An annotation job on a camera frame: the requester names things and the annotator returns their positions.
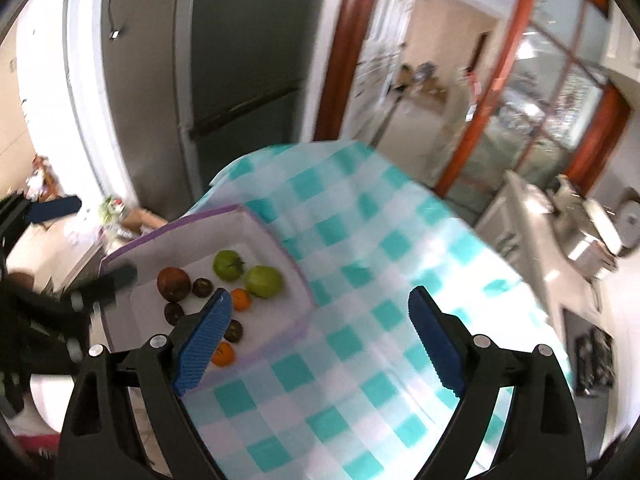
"orange fruit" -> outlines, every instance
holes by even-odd
[[[234,302],[234,309],[242,312],[243,310],[248,310],[251,306],[251,296],[249,293],[244,290],[244,288],[236,288],[231,291],[231,299]]]
[[[223,341],[218,345],[216,351],[213,352],[211,362],[220,367],[229,366],[236,362],[236,353],[229,343]]]

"teal and white tablecloth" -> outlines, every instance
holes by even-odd
[[[230,480],[413,479],[458,400],[407,314],[424,285],[503,348],[568,361],[522,279],[433,193],[357,142],[273,146],[236,160],[191,212],[243,203],[300,266],[317,311],[303,340],[184,404]],[[470,476],[490,466],[503,390]]]

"blue textured pad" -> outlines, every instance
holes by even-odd
[[[438,315],[444,316],[437,306],[429,303],[418,288],[409,294],[409,318],[415,331],[427,351],[442,386],[453,390],[460,399],[465,393],[466,384],[462,375],[462,356],[443,329]]]
[[[174,381],[174,389],[179,396],[198,386],[213,352],[231,323],[233,310],[231,294],[224,290],[216,303],[202,316],[180,350]]]

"glass door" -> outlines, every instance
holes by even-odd
[[[564,171],[598,109],[609,22],[590,0],[535,0],[507,83],[446,193],[473,225],[513,170],[545,187]]]

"checkered tablecloth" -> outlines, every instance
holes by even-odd
[[[297,261],[317,311],[306,337],[184,404],[230,480],[413,479],[458,400],[407,314],[424,285],[503,348],[550,345],[528,285],[424,187],[357,142],[274,146],[236,160],[191,212],[243,203]],[[470,475],[490,466],[504,389]]]

